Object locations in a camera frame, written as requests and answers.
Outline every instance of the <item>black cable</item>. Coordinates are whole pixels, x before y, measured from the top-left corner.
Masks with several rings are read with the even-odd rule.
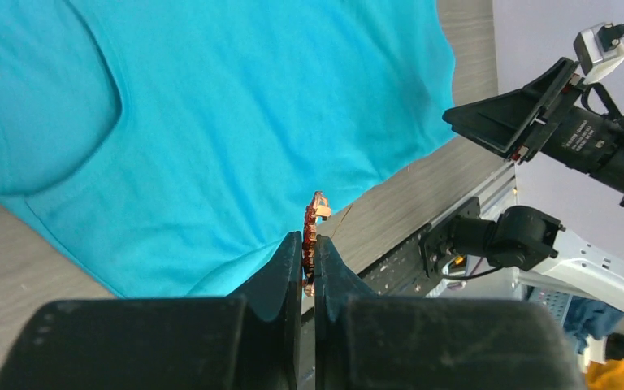
[[[599,83],[589,84],[587,86],[587,89],[584,90],[582,96],[580,97],[580,103],[583,105],[583,107],[585,107],[585,110],[590,111],[593,114],[602,115],[594,111],[590,107],[589,97],[592,91],[596,93],[596,96],[599,98],[599,100],[601,100],[601,103],[604,104],[604,108],[606,108],[606,110],[608,111],[607,116],[609,117],[609,119],[616,120],[620,119],[623,116],[623,114],[621,114],[621,111],[618,109],[618,106],[616,106],[616,102],[614,102],[611,98],[611,95],[609,95],[609,91],[607,91],[606,88]]]
[[[465,275],[465,276],[453,276],[453,275],[446,275],[442,270],[443,268],[439,268],[439,270],[437,270],[437,272],[439,272],[439,276],[441,276],[442,279],[446,279],[446,280],[472,280],[472,279],[477,279],[477,278],[481,278],[482,276],[487,276],[487,275],[491,275],[496,271],[501,271],[503,270],[504,267],[502,266],[498,266],[496,268],[492,268],[489,271],[485,271],[485,272],[480,272],[477,275]]]

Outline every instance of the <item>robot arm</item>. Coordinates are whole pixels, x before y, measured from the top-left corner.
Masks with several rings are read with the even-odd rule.
[[[558,232],[556,258],[532,268],[566,282],[592,297],[624,311],[624,261],[586,242],[572,231]]]
[[[454,132],[508,160],[524,163],[547,154],[622,193],[624,207],[624,115],[596,83],[624,59],[622,37],[624,24],[582,31],[574,43],[579,61],[561,58],[522,88],[447,110],[444,120]],[[587,77],[576,73],[579,66]],[[591,93],[606,114],[589,106]]]

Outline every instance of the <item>cable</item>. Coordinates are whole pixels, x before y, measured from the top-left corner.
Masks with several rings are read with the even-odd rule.
[[[502,266],[498,266],[496,268],[492,268],[489,271],[485,271],[485,272],[480,272],[477,275],[465,275],[465,276],[452,276],[452,275],[446,275],[441,268],[438,270],[439,272],[439,276],[441,276],[441,278],[446,279],[446,280],[472,280],[472,279],[477,279],[477,278],[481,278],[482,276],[487,276],[487,275],[491,275],[496,271],[501,271],[503,270],[504,267]]]
[[[475,272],[477,272],[477,270],[479,269],[479,266],[481,266],[483,262],[484,262],[484,256],[481,256],[480,258],[477,259],[477,264],[475,264],[469,272],[466,272],[466,275],[473,275]],[[446,288],[448,288],[451,291],[460,291],[465,288],[467,280],[454,280],[454,282],[459,282],[459,283],[458,284],[449,283],[446,285]]]
[[[345,219],[345,217],[347,217],[347,216],[348,216],[348,213],[350,212],[350,209],[352,209],[352,208],[353,208],[353,205],[354,205],[354,204],[355,204],[355,203],[350,203],[350,206],[348,206],[348,208],[347,208],[347,209],[345,209],[345,214],[343,214],[343,216],[342,216],[342,217],[340,217],[340,221],[339,221],[339,223],[336,225],[336,227],[334,227],[334,231],[333,231],[333,233],[331,234],[331,237],[329,237],[329,238],[333,239],[333,236],[335,236],[335,235],[336,235],[336,230],[338,230],[338,228],[340,227],[340,225],[343,223],[343,220]]]
[[[485,272],[480,272],[477,275],[472,275],[477,271],[477,268],[479,268],[479,265],[482,263],[482,261],[484,260],[484,257],[479,258],[479,260],[477,261],[477,264],[474,266],[474,268],[472,269],[472,271],[470,272],[469,275],[464,275],[464,276],[454,276],[454,275],[447,275],[444,273],[444,268],[447,267],[453,260],[448,260],[447,262],[444,262],[445,259],[441,259],[441,261],[439,261],[441,264],[437,263],[436,264],[436,271],[438,272],[439,276],[441,276],[442,279],[445,280],[472,280],[472,279],[477,279],[477,278],[481,278],[482,276],[486,276],[486,275],[490,275],[493,274],[496,271],[500,271],[503,269],[502,266],[497,266],[495,268],[492,268],[491,270],[485,271]]]
[[[621,42],[621,39],[624,38],[624,24],[607,24],[600,28],[596,37],[599,38],[601,48],[604,51],[613,50]]]

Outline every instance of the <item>wood grain surface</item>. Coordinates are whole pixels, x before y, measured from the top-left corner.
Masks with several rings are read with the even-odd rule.
[[[456,102],[495,94],[491,0],[443,1],[440,17],[457,57]],[[360,271],[501,164],[496,156],[457,138],[373,188],[347,213],[342,210],[324,223],[320,232],[330,236],[336,231],[336,247],[351,268]],[[40,305],[60,298],[110,296],[0,206],[0,364],[24,321]]]

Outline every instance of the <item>white bracket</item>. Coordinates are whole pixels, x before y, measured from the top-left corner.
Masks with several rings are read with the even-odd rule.
[[[624,312],[624,261],[596,248],[572,231],[558,232],[557,258],[547,258],[532,270],[584,291]]]

